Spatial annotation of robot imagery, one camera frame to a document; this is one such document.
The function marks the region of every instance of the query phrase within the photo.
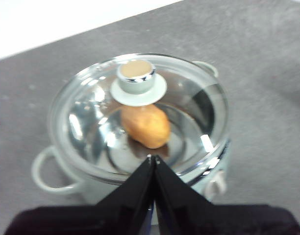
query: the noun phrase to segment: lid knob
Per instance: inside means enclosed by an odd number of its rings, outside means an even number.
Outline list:
[[[155,66],[146,60],[130,60],[118,67],[111,94],[119,103],[144,106],[157,102],[165,94],[165,79],[155,73]]]
[[[154,65],[145,60],[132,60],[119,67],[117,75],[123,91],[130,94],[147,92],[154,84]]]

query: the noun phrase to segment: gray table surface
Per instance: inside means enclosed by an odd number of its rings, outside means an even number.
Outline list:
[[[186,0],[0,60],[0,235],[21,210],[84,203],[31,179],[33,159],[50,145],[49,105],[81,69],[132,52],[218,68],[233,151],[228,191],[215,203],[281,206],[300,222],[300,4]],[[51,164],[46,180],[64,185]]]

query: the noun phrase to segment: white pot handle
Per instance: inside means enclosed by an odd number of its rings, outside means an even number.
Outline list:
[[[213,65],[208,64],[208,63],[203,62],[203,61],[193,61],[193,63],[196,64],[196,65],[198,65],[199,67],[202,67],[203,69],[207,69],[216,78],[219,77],[219,72],[218,72],[217,68],[214,67]]]
[[[72,174],[71,172],[68,172],[66,170],[66,168],[62,164],[60,164],[60,160],[56,157],[55,152],[56,152],[55,147],[49,146],[49,147],[45,148],[44,150],[42,150],[38,154],[38,156],[35,158],[35,160],[32,163],[32,167],[31,167],[31,175],[32,175],[34,182],[41,189],[43,189],[47,192],[50,192],[50,193],[54,193],[54,194],[67,195],[67,194],[80,192],[84,187],[84,181],[81,180],[80,178],[78,178],[77,176],[75,176],[74,174]],[[53,187],[47,185],[40,176],[40,170],[41,170],[41,166],[44,163],[44,161],[49,158],[55,158],[55,160],[58,162],[58,164],[60,165],[60,167],[62,168],[64,173],[66,173],[69,177],[71,177],[73,180],[75,180],[76,183],[73,183],[73,184],[70,184],[70,185],[67,185],[64,187],[60,187],[60,188],[53,188]]]
[[[218,194],[224,194],[227,189],[227,184],[225,181],[225,172],[220,170],[213,176],[213,179],[206,185],[203,195],[211,200],[214,196]]]

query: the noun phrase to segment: cooking pot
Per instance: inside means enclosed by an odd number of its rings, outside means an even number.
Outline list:
[[[121,73],[131,61],[145,74]],[[54,194],[80,193],[95,204],[122,184],[149,155],[158,154],[197,192],[211,199],[226,189],[228,106],[216,68],[163,54],[126,54],[89,66],[59,92],[49,113],[52,146],[32,164],[32,178]],[[121,107],[154,104],[168,117],[168,142],[149,149],[129,137]],[[40,176],[55,158],[74,183],[53,188]]]

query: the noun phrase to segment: pot lid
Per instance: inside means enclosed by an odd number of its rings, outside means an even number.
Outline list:
[[[79,72],[52,105],[49,133],[68,164],[120,184],[149,155],[160,155],[179,176],[188,173],[224,144],[226,123],[224,92],[207,69],[162,54],[128,54]],[[150,144],[163,133],[166,142]]]

